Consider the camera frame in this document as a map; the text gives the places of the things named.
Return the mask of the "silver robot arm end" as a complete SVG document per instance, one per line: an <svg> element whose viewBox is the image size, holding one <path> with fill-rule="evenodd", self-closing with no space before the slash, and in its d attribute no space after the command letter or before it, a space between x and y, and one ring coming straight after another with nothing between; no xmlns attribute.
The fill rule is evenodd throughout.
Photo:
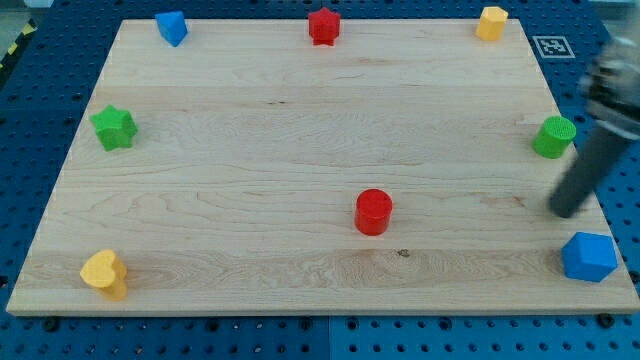
<svg viewBox="0 0 640 360"><path fill-rule="evenodd" d="M587 112L605 129L639 139L639 8L594 58L580 82Z"/></svg>

